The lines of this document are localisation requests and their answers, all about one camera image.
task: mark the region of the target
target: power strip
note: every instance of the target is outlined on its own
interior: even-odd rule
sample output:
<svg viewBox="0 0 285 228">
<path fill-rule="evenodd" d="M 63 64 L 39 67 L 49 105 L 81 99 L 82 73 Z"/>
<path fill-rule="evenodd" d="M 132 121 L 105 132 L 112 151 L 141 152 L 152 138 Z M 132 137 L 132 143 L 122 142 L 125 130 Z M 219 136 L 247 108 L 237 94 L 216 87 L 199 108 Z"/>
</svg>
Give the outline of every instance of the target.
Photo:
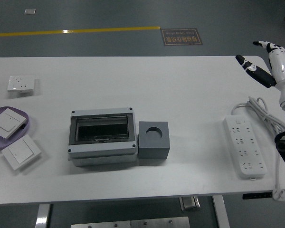
<svg viewBox="0 0 285 228">
<path fill-rule="evenodd" d="M 234 167 L 242 178 L 261 178 L 267 173 L 251 124 L 245 116 L 229 115 L 224 122 Z"/>
</svg>

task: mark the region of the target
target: white light switch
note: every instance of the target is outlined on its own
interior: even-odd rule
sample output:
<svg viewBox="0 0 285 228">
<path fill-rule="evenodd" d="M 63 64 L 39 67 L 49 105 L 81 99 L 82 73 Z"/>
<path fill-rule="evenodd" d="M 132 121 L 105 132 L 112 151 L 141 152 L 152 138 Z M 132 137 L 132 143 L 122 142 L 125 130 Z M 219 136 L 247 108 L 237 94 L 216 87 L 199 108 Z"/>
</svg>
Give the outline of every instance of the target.
<svg viewBox="0 0 285 228">
<path fill-rule="evenodd" d="M 9 147 L 9 151 L 19 164 L 23 163 L 27 158 L 32 156 L 33 151 L 27 146 L 23 139 L 16 141 Z"/>
<path fill-rule="evenodd" d="M 14 170 L 33 160 L 41 153 L 34 141 L 27 134 L 2 150 Z"/>
<path fill-rule="evenodd" d="M 0 114 L 0 136 L 8 139 L 18 128 L 26 122 L 26 118 L 18 113 L 5 109 Z"/>
</svg>

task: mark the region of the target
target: socket outlet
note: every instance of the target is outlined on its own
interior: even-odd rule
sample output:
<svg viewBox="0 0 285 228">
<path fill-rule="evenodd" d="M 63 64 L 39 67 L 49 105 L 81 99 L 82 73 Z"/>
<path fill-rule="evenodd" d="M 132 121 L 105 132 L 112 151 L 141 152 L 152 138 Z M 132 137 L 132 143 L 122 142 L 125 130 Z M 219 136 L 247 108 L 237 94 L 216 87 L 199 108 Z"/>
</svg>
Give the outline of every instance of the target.
<svg viewBox="0 0 285 228">
<path fill-rule="evenodd" d="M 28 93 L 34 90 L 34 76 L 11 76 L 9 79 L 9 92 Z"/>
<path fill-rule="evenodd" d="M 242 178 L 261 178 L 267 168 L 252 126 L 245 116 L 226 116 L 224 128 L 234 167 Z"/>
</svg>

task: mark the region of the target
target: white cable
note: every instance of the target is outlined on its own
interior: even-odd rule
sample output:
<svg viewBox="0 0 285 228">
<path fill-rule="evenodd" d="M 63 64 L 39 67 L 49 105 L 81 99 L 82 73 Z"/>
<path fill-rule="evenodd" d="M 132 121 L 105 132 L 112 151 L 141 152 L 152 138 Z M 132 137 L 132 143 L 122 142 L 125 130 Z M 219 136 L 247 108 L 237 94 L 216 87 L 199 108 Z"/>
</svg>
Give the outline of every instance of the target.
<svg viewBox="0 0 285 228">
<path fill-rule="evenodd" d="M 239 103 L 233 107 L 231 114 L 234 115 L 235 110 L 237 108 L 252 108 L 257 116 L 264 122 L 266 127 L 268 128 L 269 132 L 272 134 L 273 138 L 281 132 L 285 131 L 285 123 L 283 123 L 278 118 L 274 117 L 268 112 L 267 105 L 263 98 L 259 97 L 257 100 L 253 97 L 249 96 L 249 100 L 246 103 Z M 281 156 L 277 154 L 277 159 L 275 163 L 275 189 L 273 190 L 273 198 L 275 200 L 282 200 L 281 196 L 283 195 L 283 199 L 285 199 L 285 191 L 280 189 L 280 158 Z"/>
</svg>

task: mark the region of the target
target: table leg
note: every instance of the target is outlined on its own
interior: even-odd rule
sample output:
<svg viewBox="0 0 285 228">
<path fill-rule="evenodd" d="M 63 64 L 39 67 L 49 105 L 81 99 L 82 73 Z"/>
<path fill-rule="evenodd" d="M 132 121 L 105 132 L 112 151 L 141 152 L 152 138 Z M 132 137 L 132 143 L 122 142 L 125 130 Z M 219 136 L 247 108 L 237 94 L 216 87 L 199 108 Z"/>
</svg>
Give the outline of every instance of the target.
<svg viewBox="0 0 285 228">
<path fill-rule="evenodd" d="M 35 228 L 47 228 L 51 204 L 40 204 Z"/>
<path fill-rule="evenodd" d="M 222 195 L 212 196 L 219 228 L 230 228 Z"/>
</svg>

